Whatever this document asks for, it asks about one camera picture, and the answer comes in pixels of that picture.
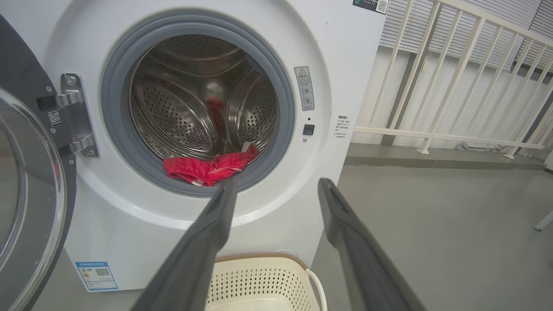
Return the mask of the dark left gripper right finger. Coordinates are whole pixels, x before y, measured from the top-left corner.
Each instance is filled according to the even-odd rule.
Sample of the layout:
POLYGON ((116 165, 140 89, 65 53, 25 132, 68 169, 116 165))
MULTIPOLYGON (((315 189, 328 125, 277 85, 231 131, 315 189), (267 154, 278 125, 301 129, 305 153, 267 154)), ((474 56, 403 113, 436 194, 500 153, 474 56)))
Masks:
POLYGON ((331 179, 318 181, 318 198, 324 233, 340 256, 352 308, 424 311, 426 307, 331 179))

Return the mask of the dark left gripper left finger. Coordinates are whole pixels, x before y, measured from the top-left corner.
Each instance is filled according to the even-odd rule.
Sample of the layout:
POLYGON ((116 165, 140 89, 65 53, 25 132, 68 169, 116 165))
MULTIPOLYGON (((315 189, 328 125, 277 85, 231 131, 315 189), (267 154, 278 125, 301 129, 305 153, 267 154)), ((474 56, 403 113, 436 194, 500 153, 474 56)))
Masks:
POLYGON ((203 311, 218 252, 229 239, 236 184, 219 185, 196 221, 176 244, 133 311, 203 311))

